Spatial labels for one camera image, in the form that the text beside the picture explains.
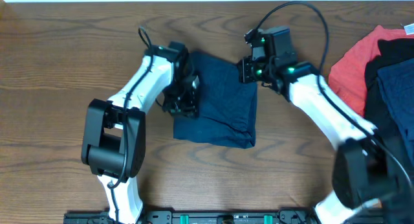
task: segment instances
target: dark blue fabric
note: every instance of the dark blue fabric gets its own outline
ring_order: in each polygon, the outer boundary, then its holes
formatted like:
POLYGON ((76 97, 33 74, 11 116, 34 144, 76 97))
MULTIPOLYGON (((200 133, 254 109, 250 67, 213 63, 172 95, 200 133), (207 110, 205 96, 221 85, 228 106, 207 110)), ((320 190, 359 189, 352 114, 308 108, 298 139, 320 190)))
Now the dark blue fabric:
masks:
POLYGON ((199 118, 175 118, 174 138, 243 149, 253 147, 257 84, 241 84, 234 64, 201 52, 190 56, 200 79, 199 118))
POLYGON ((408 157, 414 162, 414 58, 379 69, 377 81, 408 157))

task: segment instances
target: green tape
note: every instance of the green tape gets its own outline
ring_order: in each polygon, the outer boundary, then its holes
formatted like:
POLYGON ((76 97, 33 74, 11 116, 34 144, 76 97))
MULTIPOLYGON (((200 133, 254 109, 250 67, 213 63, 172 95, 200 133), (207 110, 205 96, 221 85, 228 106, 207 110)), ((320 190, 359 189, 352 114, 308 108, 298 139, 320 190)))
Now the green tape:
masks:
POLYGON ((273 216, 265 215, 265 224, 273 224, 273 216))
POLYGON ((190 217, 188 215, 181 215, 180 224, 190 224, 190 217))

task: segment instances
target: table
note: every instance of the table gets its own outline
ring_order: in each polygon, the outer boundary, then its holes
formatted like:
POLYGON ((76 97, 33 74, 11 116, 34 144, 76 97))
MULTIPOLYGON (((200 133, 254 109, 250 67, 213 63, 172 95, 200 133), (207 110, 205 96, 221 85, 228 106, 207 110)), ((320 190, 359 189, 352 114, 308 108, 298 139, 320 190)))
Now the table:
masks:
MULTIPOLYGON (((153 43, 184 42, 230 62, 250 53, 243 34, 280 3, 21 3, 0 20, 0 219, 61 223, 68 210, 108 206, 80 161, 86 109, 115 94, 139 67, 145 26, 153 43)), ((331 31, 329 68, 375 26, 413 21, 412 2, 315 2, 331 31)), ((316 15, 292 6, 264 28, 291 27, 302 60, 318 64, 316 15)), ((257 144, 239 150, 172 138, 173 119, 153 106, 139 173, 144 203, 176 210, 311 206, 330 191, 334 151, 316 125, 260 87, 257 144)))

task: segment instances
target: wooden surface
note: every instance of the wooden surface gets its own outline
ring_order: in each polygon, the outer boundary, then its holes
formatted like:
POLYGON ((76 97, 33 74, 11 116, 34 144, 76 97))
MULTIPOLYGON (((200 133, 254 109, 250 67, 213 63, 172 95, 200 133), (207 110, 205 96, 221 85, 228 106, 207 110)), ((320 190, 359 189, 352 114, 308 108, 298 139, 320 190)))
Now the wooden surface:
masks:
MULTIPOLYGON (((146 27, 153 43, 182 41, 237 62, 243 34, 279 3, 78 3, 7 5, 0 20, 0 222, 61 223, 68 210, 107 200, 80 161, 87 105, 115 94, 139 67, 146 27)), ((379 24, 414 20, 409 2, 321 2, 331 30, 325 69, 379 24)), ((306 8, 274 14, 300 57, 318 63, 323 32, 306 8)), ((300 110, 259 89, 257 144, 238 150, 172 139, 173 119, 153 106, 139 173, 146 204, 177 210, 309 206, 330 190, 334 152, 300 110)))

